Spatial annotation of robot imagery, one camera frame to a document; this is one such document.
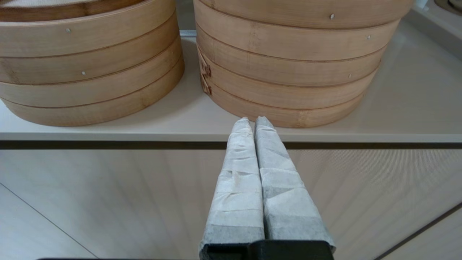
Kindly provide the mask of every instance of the white countertop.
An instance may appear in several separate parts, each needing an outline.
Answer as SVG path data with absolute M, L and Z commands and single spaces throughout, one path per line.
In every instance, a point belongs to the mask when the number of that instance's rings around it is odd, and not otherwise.
M 462 38 L 462 16 L 448 12 L 434 0 L 416 0 L 413 10 L 458 38 Z
M 194 37 L 186 71 L 165 98 L 136 114 L 82 127 L 22 120 L 0 104 L 0 140 L 227 141 L 238 117 L 202 92 Z M 309 129 L 278 128 L 285 142 L 462 142 L 462 61 L 402 22 L 361 105 Z

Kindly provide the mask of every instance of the bamboo steamer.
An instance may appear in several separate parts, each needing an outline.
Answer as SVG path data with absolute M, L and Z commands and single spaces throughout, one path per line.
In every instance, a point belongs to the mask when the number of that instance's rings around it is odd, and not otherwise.
M 260 23 L 217 12 L 194 0 L 197 25 L 214 39 L 249 52 L 293 60 L 365 56 L 391 39 L 399 20 L 353 30 L 319 30 Z
M 313 127 L 337 121 L 348 115 L 359 104 L 364 94 L 340 105 L 319 109 L 286 109 L 265 106 L 241 99 L 229 94 L 212 82 L 202 78 L 203 88 L 208 90 L 210 98 L 220 107 L 240 117 L 248 117 L 255 121 L 265 116 L 273 124 L 282 127 Z
M 50 84 L 100 77 L 158 55 L 177 35 L 178 24 L 173 14 L 147 34 L 102 49 L 38 58 L 3 57 L 0 58 L 0 81 L 12 84 Z
M 0 0 L 0 21 L 70 19 L 110 12 L 143 0 Z
M 150 85 L 116 99 L 90 105 L 70 107 L 36 107 L 4 100 L 5 105 L 20 118 L 37 124 L 78 126 L 121 118 L 152 105 L 168 94 L 184 72 L 183 58 L 167 74 Z
M 181 53 L 181 40 L 177 35 L 168 48 L 135 67 L 92 80 L 65 84 L 16 85 L 0 82 L 0 96 L 13 103 L 38 107 L 78 106 L 114 99 L 161 78 L 178 62 Z
M 201 0 L 230 15 L 255 21 L 322 29 L 383 25 L 403 17 L 414 0 Z
M 194 0 L 201 84 L 223 109 L 313 127 L 357 107 L 412 0 Z
M 73 19 L 0 22 L 0 98 L 37 124 L 132 114 L 170 92 L 183 71 L 174 0 Z
M 173 0 L 148 0 L 94 16 L 0 22 L 0 57 L 69 55 L 113 46 L 154 30 L 174 11 Z
M 317 109 L 348 102 L 362 94 L 374 77 L 377 69 L 366 77 L 346 84 L 327 87 L 298 87 L 274 84 L 238 75 L 207 56 L 201 58 L 202 75 L 221 90 L 241 99 L 277 108 Z
M 237 74 L 293 86 L 327 86 L 358 80 L 374 71 L 385 48 L 341 61 L 302 61 L 274 58 L 231 47 L 197 28 L 197 44 L 214 63 Z

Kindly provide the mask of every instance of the shelf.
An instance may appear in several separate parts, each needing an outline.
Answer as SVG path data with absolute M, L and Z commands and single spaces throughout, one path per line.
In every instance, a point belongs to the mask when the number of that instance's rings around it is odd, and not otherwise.
M 0 104 L 0 140 L 227 141 L 237 116 L 202 92 L 194 37 L 183 37 L 186 71 L 165 98 L 102 124 L 51 127 L 24 121 Z M 360 106 L 309 129 L 278 128 L 285 142 L 462 143 L 462 61 L 402 22 Z

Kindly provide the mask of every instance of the white paper wrap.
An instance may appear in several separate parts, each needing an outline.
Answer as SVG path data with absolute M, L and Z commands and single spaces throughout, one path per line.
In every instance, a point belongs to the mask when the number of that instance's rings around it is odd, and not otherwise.
M 266 239 L 332 240 L 278 133 L 266 117 L 255 123 Z
M 205 244 L 263 239 L 263 199 L 254 136 L 249 120 L 242 118 L 228 139 L 199 251 Z

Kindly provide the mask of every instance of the cabinet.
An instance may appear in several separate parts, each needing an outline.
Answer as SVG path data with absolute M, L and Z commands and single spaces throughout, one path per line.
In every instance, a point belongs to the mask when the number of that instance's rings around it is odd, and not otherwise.
M 460 259 L 462 249 L 462 210 L 431 227 L 385 260 L 455 260 Z
M 336 260 L 374 259 L 462 200 L 460 150 L 289 154 L 337 244 Z M 4 150 L 0 183 L 99 258 L 197 259 L 224 156 L 224 150 Z M 9 196 L 2 203 L 18 200 L 3 193 Z M 32 235 L 24 239 L 32 243 Z M 15 254 L 6 243 L 0 241 L 2 254 Z M 32 258 L 44 256 L 41 247 L 39 241 L 28 247 Z M 58 249 L 50 256 L 76 254 Z
M 0 259 L 41 257 L 95 258 L 65 231 L 0 185 Z

